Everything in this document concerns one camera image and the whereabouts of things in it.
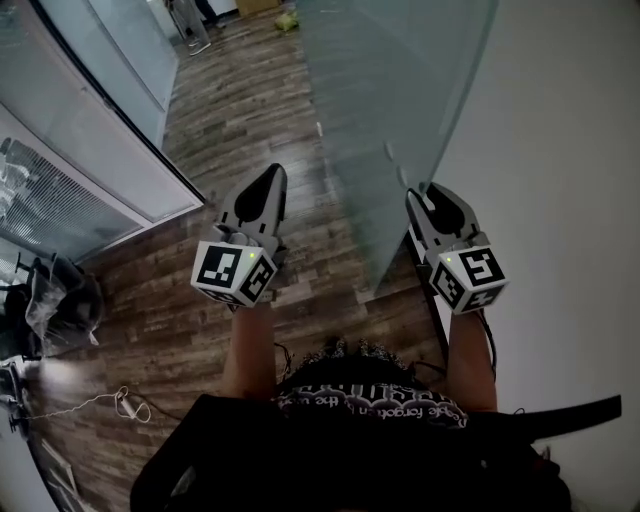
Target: black pants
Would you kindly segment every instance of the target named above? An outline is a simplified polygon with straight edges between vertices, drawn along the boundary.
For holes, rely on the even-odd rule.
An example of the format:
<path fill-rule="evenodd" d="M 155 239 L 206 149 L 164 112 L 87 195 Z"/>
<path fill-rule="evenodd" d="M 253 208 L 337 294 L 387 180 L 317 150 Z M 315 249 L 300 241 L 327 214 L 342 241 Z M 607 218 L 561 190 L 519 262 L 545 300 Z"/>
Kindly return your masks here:
<path fill-rule="evenodd" d="M 213 10 L 211 5 L 207 0 L 194 0 L 198 10 L 202 13 L 202 15 L 207 19 L 207 23 L 211 25 L 215 25 L 218 23 L 218 15 Z"/>

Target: person's leg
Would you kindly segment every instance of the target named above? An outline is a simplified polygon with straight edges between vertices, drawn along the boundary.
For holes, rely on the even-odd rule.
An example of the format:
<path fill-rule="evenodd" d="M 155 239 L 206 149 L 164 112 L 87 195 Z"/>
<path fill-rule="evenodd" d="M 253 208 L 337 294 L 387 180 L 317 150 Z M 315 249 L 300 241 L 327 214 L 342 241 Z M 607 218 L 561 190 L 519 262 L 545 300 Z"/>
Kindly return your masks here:
<path fill-rule="evenodd" d="M 215 26 L 216 23 L 218 23 L 218 15 L 213 10 L 208 0 L 195 0 L 195 2 L 198 10 L 207 19 L 207 23 Z"/>
<path fill-rule="evenodd" d="M 498 410 L 491 355 L 475 313 L 451 315 L 447 395 L 469 412 Z"/>
<path fill-rule="evenodd" d="M 269 303 L 239 308 L 222 374 L 222 396 L 269 400 L 276 387 L 273 311 Z"/>

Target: white wall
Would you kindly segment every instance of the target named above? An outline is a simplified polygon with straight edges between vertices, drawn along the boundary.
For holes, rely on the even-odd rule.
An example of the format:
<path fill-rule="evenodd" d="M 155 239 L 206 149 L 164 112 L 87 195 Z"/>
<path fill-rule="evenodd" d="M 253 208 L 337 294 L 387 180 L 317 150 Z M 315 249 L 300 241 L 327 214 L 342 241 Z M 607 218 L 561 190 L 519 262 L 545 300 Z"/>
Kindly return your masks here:
<path fill-rule="evenodd" d="M 0 508 L 6 512 L 57 512 L 33 463 L 27 443 L 9 429 L 0 409 Z"/>
<path fill-rule="evenodd" d="M 552 443 L 590 510 L 640 498 L 640 6 L 503 0 L 435 176 L 512 282 L 488 310 L 501 411 L 621 393 L 623 417 Z"/>

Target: shoe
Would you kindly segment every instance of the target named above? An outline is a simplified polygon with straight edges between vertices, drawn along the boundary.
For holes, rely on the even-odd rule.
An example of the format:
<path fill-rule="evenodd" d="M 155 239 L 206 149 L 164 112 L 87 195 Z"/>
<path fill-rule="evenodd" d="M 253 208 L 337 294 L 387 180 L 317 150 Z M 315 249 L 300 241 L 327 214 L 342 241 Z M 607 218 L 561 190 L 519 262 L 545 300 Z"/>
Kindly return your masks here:
<path fill-rule="evenodd" d="M 189 52 L 189 55 L 191 55 L 192 57 L 194 55 L 198 55 L 201 51 L 206 50 L 207 48 L 209 48 L 209 46 L 211 46 L 211 43 L 207 43 L 204 46 L 201 46 L 200 48 L 197 48 L 194 51 Z"/>

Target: glass partition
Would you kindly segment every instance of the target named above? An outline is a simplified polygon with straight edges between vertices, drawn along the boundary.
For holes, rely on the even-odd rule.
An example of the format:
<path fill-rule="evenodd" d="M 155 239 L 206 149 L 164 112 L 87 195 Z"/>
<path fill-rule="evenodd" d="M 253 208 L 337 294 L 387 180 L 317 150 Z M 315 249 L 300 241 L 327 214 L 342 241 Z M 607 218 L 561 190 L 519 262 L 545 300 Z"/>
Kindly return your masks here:
<path fill-rule="evenodd" d="M 380 282 L 409 225 L 407 186 L 431 180 L 497 0 L 299 0 L 327 159 Z"/>

